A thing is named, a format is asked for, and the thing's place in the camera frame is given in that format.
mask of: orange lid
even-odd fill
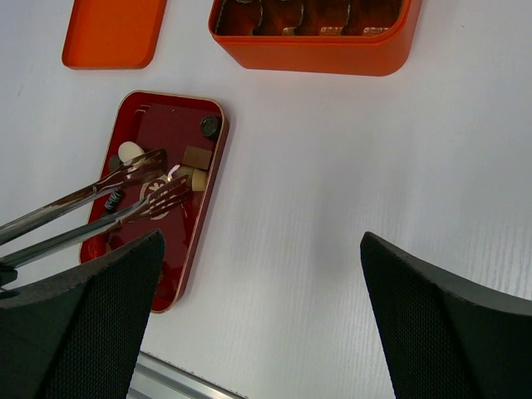
[[[75,69],[136,69],[155,53],[166,0],[76,0],[62,60]]]

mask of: orange box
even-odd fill
[[[408,58],[421,1],[214,0],[209,29],[245,68],[385,76]]]

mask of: red tray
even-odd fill
[[[212,115],[222,120],[218,141],[204,138],[200,130],[201,120]],[[146,151],[166,149],[169,168],[181,163],[187,145],[213,151],[205,192],[194,193],[189,203],[157,220],[141,220],[127,225],[111,238],[111,248],[116,249],[153,229],[160,229],[165,236],[164,277],[157,286],[152,312],[165,312],[185,291],[228,129],[229,123],[221,106],[207,99],[136,91],[125,98],[118,110],[101,176],[110,173],[109,159],[117,154],[124,141],[134,141]],[[119,209],[134,204],[155,183],[157,181],[126,190]],[[107,198],[94,202],[89,223],[101,217]],[[81,245],[80,260],[82,263],[91,260],[87,242]]]

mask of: small wooden piece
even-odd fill
[[[207,172],[196,169],[192,173],[192,191],[205,191],[207,187]]]
[[[213,151],[187,145],[182,163],[193,168],[208,170],[212,154]]]

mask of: black spring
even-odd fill
[[[106,210],[110,213],[116,212],[116,209],[118,208],[118,204],[124,197],[124,193],[120,190],[113,191],[109,199],[107,200],[105,207]]]

